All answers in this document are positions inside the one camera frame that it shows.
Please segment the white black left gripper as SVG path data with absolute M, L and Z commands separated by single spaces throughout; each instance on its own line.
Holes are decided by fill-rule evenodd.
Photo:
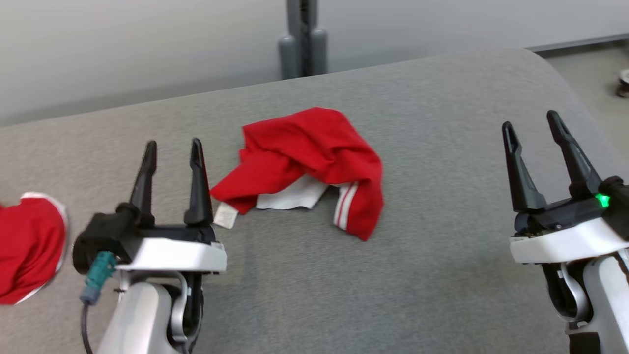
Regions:
M 130 204 L 138 211 L 140 227 L 155 225 L 151 213 L 152 180 L 157 168 L 157 143 L 148 141 L 133 186 Z M 200 139 L 193 138 L 190 153 L 192 170 L 189 208 L 184 213 L 186 226 L 156 226 L 140 230 L 142 242 L 127 264 L 118 264 L 122 271 L 177 271 L 223 273 L 228 257 L 225 247 L 215 236 L 206 164 Z

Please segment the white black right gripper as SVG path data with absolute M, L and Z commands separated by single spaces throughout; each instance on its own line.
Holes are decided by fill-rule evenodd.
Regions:
M 504 122 L 506 168 L 513 211 L 518 213 L 510 244 L 513 259 L 519 264 L 560 264 L 629 247 L 629 211 L 608 211 L 608 197 L 593 197 L 601 184 L 597 171 L 558 112 L 549 110 L 546 119 L 568 169 L 569 193 L 576 200 L 547 205 L 523 161 L 513 125 Z

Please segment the red white lettered jersey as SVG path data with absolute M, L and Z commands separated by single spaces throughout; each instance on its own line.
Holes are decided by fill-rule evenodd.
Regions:
M 337 110 L 314 107 L 242 127 L 240 163 L 209 194 L 234 213 L 313 208 L 339 190 L 333 224 L 360 240 L 373 234 L 384 207 L 379 155 Z

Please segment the crumpled red white garment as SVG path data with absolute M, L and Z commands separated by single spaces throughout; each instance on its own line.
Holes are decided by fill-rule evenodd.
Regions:
M 54 197 L 27 192 L 0 204 L 0 305 L 15 305 L 45 287 L 60 271 L 69 237 L 66 207 Z

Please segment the grey partition post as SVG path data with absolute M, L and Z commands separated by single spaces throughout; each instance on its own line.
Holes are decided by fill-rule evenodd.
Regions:
M 287 34 L 278 42 L 282 79 L 328 73 L 328 33 L 319 26 L 319 0 L 285 0 Z

